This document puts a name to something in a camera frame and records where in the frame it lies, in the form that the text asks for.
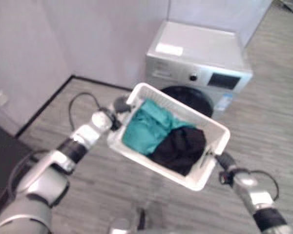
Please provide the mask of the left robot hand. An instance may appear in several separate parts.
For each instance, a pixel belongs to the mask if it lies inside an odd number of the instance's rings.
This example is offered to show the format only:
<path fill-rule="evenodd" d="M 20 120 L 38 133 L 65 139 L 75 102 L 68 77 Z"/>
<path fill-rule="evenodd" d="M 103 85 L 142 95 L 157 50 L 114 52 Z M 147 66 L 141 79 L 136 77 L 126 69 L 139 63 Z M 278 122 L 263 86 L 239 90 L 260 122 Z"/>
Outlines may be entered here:
<path fill-rule="evenodd" d="M 127 104 L 129 95 L 123 95 L 116 98 L 110 105 L 110 110 L 116 120 L 119 119 L 119 116 L 124 113 L 130 113 L 133 107 L 130 104 Z"/>

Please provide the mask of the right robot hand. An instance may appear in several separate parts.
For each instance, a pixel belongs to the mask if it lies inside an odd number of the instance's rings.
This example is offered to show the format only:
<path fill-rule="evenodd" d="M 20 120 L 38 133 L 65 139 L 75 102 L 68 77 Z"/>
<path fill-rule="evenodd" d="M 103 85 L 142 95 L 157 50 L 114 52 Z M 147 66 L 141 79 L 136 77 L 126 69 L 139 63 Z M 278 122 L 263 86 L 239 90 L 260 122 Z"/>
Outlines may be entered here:
<path fill-rule="evenodd" d="M 225 171 L 230 171 L 237 167 L 234 158 L 226 151 L 224 151 L 221 155 L 216 155 L 213 152 L 207 152 L 207 156 L 214 158 Z"/>

